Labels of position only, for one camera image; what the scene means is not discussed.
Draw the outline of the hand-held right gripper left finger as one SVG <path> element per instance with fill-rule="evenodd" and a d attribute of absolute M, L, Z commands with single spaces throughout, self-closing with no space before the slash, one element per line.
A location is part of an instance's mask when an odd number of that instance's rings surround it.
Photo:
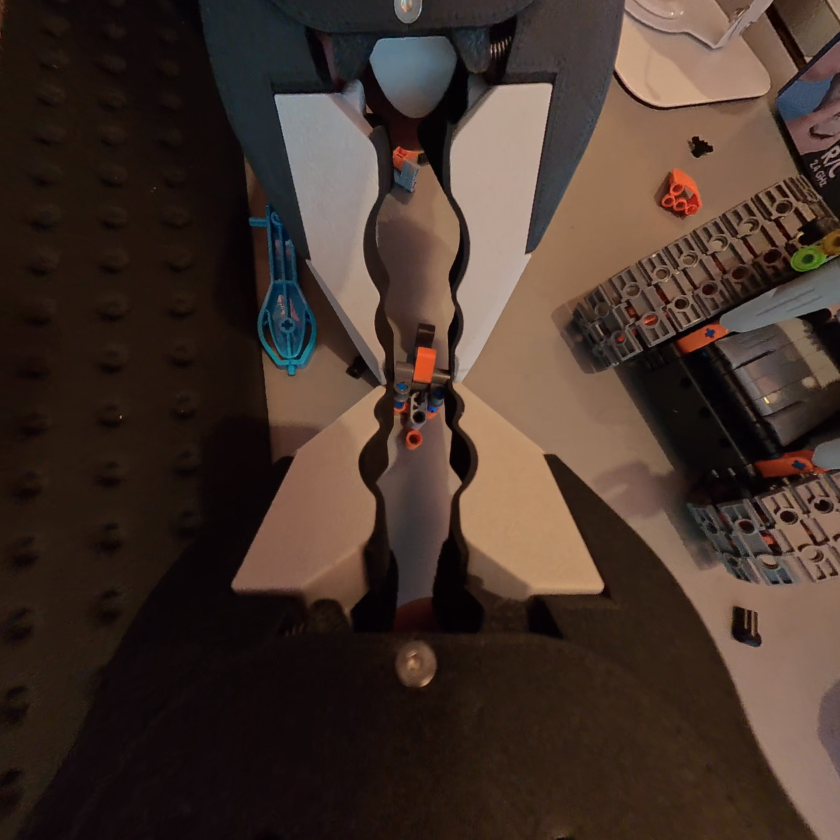
<path fill-rule="evenodd" d="M 368 592 L 364 546 L 375 499 L 363 482 L 363 446 L 379 430 L 377 386 L 294 455 L 238 569 L 241 595 L 291 595 L 306 606 L 332 600 L 352 610 Z"/>

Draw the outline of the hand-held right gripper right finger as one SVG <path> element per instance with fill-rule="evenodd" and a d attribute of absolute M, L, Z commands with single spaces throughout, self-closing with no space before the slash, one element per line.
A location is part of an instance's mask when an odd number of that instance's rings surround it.
<path fill-rule="evenodd" d="M 600 595 L 605 583 L 541 447 L 465 385 L 445 402 L 453 496 L 435 601 Z"/>

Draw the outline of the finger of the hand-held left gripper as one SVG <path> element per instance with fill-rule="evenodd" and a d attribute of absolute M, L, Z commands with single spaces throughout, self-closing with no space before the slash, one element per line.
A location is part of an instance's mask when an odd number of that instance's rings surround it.
<path fill-rule="evenodd" d="M 392 186 L 386 130 L 364 115 L 364 87 L 275 96 L 308 266 L 376 380 L 392 369 L 384 310 L 390 278 L 377 242 Z"/>
<path fill-rule="evenodd" d="M 466 262 L 455 290 L 455 375 L 471 370 L 530 260 L 552 90 L 549 82 L 490 87 L 456 124 L 448 183 L 465 223 Z"/>

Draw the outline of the orange grey brick assembly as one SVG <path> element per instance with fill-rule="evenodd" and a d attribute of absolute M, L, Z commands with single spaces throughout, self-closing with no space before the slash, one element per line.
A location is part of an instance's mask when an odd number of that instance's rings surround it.
<path fill-rule="evenodd" d="M 432 323 L 419 322 L 411 353 L 394 365 L 393 413 L 402 422 L 403 443 L 411 452 L 423 445 L 427 422 L 445 413 L 450 375 L 438 365 L 435 334 Z"/>

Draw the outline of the person's right hand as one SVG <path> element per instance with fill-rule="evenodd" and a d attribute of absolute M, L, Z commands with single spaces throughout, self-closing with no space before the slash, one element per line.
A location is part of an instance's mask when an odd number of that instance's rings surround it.
<path fill-rule="evenodd" d="M 425 596 L 399 605 L 394 614 L 392 630 L 398 634 L 431 634 L 438 631 L 433 598 Z"/>

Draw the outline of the teal plastic separator tool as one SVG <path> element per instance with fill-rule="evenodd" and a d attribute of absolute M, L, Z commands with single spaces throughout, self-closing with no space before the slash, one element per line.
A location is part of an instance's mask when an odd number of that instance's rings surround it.
<path fill-rule="evenodd" d="M 271 204 L 248 220 L 266 231 L 269 284 L 259 308 L 257 334 L 277 369 L 293 376 L 305 369 L 316 348 L 318 328 L 298 279 L 298 259 L 287 229 Z"/>

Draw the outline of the orange curved brick piece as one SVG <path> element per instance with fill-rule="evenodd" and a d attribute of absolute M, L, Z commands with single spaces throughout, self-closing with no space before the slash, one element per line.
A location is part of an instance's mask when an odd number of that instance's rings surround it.
<path fill-rule="evenodd" d="M 679 169 L 671 170 L 668 174 L 668 188 L 660 199 L 660 206 L 682 217 L 698 214 L 702 201 L 695 180 Z"/>

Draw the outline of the white book stand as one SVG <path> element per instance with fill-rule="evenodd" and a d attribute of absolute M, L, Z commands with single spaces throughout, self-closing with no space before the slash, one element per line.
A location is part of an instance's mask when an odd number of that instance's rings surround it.
<path fill-rule="evenodd" d="M 771 76 L 744 35 L 771 1 L 625 1 L 615 73 L 655 109 L 746 101 L 771 91 Z"/>

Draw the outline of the black dimpled foam mat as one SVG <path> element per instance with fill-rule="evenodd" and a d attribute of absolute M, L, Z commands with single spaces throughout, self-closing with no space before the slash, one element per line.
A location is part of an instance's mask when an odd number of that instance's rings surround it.
<path fill-rule="evenodd" d="M 2 2 L 2 838 L 266 452 L 245 161 L 198 2 Z"/>

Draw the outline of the grey orange tracked toy vehicle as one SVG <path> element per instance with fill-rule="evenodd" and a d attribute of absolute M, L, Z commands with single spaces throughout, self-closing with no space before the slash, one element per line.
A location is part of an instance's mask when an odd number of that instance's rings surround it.
<path fill-rule="evenodd" d="M 623 368 L 687 468 L 687 509 L 737 580 L 838 581 L 838 292 L 797 289 L 761 324 L 727 313 L 838 261 L 838 217 L 794 175 L 578 297 L 570 330 Z"/>

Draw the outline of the toy vehicle product box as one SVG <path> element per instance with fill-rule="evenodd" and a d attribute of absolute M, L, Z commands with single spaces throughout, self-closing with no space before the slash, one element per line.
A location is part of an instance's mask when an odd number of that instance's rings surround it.
<path fill-rule="evenodd" d="M 838 35 L 782 87 L 774 105 L 801 172 L 839 215 Z"/>

